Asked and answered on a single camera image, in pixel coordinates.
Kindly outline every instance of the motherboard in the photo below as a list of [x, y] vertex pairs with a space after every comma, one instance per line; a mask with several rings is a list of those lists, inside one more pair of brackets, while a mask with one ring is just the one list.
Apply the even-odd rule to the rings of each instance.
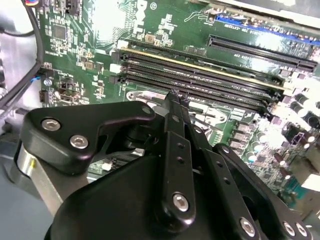
[[43, 107], [154, 108], [175, 91], [209, 143], [228, 144], [288, 206], [320, 191], [319, 30], [198, 0], [43, 0], [36, 16], [43, 67], [54, 72], [42, 82]]

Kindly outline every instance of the ram slot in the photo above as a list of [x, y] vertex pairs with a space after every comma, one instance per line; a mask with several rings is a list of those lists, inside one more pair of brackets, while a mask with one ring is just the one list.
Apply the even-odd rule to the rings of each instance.
[[208, 45], [218, 50], [260, 59], [282, 67], [298, 69], [310, 73], [312, 73], [318, 65], [315, 61], [289, 56], [214, 35], [210, 35]]
[[264, 92], [265, 94], [273, 94], [277, 91], [286, 90], [286, 88], [270, 84], [265, 81], [252, 79], [250, 77], [243, 77], [240, 75], [233, 75], [226, 72], [220, 72], [212, 69], [208, 69], [201, 66], [191, 65], [184, 62], [177, 62], [171, 59], [164, 59], [163, 57], [157, 57], [144, 52], [136, 52], [132, 49], [124, 49], [121, 52], [112, 54], [112, 58], [115, 62], [120, 63], [121, 60], [130, 64], [153, 64], [161, 65], [168, 68], [174, 68], [179, 71], [184, 71], [188, 74], [198, 74], [204, 78], [214, 78], [222, 82], [238, 84], [246, 88], [255, 89], [256, 91]]
[[175, 82], [161, 81], [158, 78], [151, 78], [149, 76], [145, 76], [142, 74], [141, 75], [126, 74], [124, 77], [112, 76], [111, 78], [116, 79], [116, 80], [114, 79], [112, 80], [114, 83], [115, 82], [119, 82], [119, 83], [131, 82], [131, 83], [140, 84], [148, 87], [165, 89], [167, 91], [176, 90], [180, 94], [186, 94], [187, 96], [203, 99], [206, 101], [209, 100], [209, 101], [212, 101], [213, 103], [229, 106], [232, 108], [236, 107], [236, 108], [244, 109], [247, 111], [260, 113], [262, 115], [267, 112], [264, 106], [249, 104], [247, 102], [239, 102], [239, 101], [235, 101], [234, 99], [221, 98], [219, 96], [212, 95], [200, 90], [190, 89], [187, 86], [185, 86], [184, 83], [181, 83], [180, 85], [178, 85], [177, 83], [179, 81], [175, 81]]
[[271, 102], [270, 97], [266, 97], [263, 95], [254, 95], [251, 94], [250, 92], [244, 92], [244, 91], [239, 91], [238, 89], [232, 89], [232, 88], [227, 88], [225, 85], [215, 85], [212, 82], [200, 80], [199, 78], [190, 78], [188, 76], [181, 76], [181, 75], [176, 75], [172, 74], [171, 72], [163, 72], [163, 71], [158, 71], [155, 69], [150, 69], [150, 68], [145, 68], [141, 67], [139, 65], [130, 65], [127, 68], [128, 73], [139, 73], [139, 74], [145, 74], [145, 75], [151, 75], [151, 76], [157, 76], [159, 78], [167, 78], [172, 81], [178, 80], [181, 82], [185, 82], [186, 84], [190, 84], [193, 86], [198, 86], [199, 88], [204, 87], [206, 89], [210, 89], [212, 91], [219, 91], [221, 93], [225, 93], [226, 95], [233, 95], [233, 96], [238, 96], [239, 98], [244, 98], [247, 101], [252, 101], [252, 102]]
[[[187, 52], [183, 52], [183, 51], [178, 51], [172, 48], [166, 48], [163, 46], [156, 46], [154, 44], [149, 44], [149, 43], [145, 43], [145, 42], [141, 42], [141, 41], [137, 41], [137, 40], [133, 40], [130, 39], [129, 40], [129, 48], [133, 48], [135, 49], [136, 47], [142, 47], [146, 52], [158, 55], [158, 54], [163, 54], [164, 56], [180, 56], [180, 57], [184, 57], [187, 59], [193, 59], [196, 62], [201, 62], [201, 63], [210, 63], [211, 65], [216, 65], [217, 68], [219, 69], [224, 69], [226, 72], [232, 72], [234, 74], [237, 75], [245, 75], [245, 76], [252, 76], [255, 79], [270, 79], [271, 76], [263, 73], [263, 72], [259, 72], [259, 71], [255, 71], [252, 69], [244, 69], [243, 67], [239, 67], [233, 64], [228, 64], [226, 62], [221, 62], [221, 61], [217, 61], [214, 60], [212, 58], [207, 58], [207, 57], [202, 57], [202, 56], [198, 56], [198, 55], [192, 55], [190, 53]], [[272, 77], [273, 80], [281, 83], [282, 79], [278, 78], [276, 76]]]

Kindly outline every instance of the integrated circuit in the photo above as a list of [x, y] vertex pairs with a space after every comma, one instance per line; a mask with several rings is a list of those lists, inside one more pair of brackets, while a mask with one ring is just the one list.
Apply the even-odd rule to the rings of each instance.
[[52, 25], [52, 37], [56, 39], [66, 40], [67, 29], [65, 26]]

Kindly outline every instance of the black cable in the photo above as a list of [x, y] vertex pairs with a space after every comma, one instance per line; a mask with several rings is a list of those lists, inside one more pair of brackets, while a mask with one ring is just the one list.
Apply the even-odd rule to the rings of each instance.
[[5, 34], [5, 35], [16, 37], [16, 38], [26, 38], [26, 37], [33, 36], [35, 34], [35, 31], [32, 30], [26, 33], [15, 33], [15, 32], [8, 32], [3, 27], [0, 26], [0, 34]]
[[44, 61], [44, 45], [42, 43], [37, 18], [33, 13], [32, 8], [27, 7], [24, 4], [24, 1], [22, 1], [22, 3], [26, 9], [34, 31], [37, 47], [36, 60], [34, 66], [26, 73], [26, 75], [3, 98], [0, 99], [0, 109], [6, 106], [20, 92], [20, 90], [30, 82], [30, 80], [37, 74]]

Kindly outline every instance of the mounting hole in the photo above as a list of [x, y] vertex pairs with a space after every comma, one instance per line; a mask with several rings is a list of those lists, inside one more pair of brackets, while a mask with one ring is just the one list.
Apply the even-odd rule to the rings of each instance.
[[223, 165], [222, 165], [222, 163], [221, 163], [221, 162], [216, 161], [216, 164], [217, 164], [220, 168], [223, 168]]
[[184, 163], [185, 163], [185, 160], [184, 160], [182, 157], [180, 157], [180, 156], [178, 156], [178, 157], [176, 158], [176, 160], [177, 160], [179, 163], [181, 163], [181, 164], [184, 164]]
[[224, 178], [223, 178], [223, 180], [224, 180], [224, 182], [225, 182], [226, 184], [228, 184], [228, 185], [230, 185], [230, 184], [231, 184], [231, 182], [229, 181], [229, 179], [228, 179], [228, 178], [224, 177]]
[[184, 149], [184, 148], [185, 148], [185, 145], [183, 145], [182, 143], [178, 143], [177, 145], [178, 145], [178, 147], [179, 147], [180, 149]]

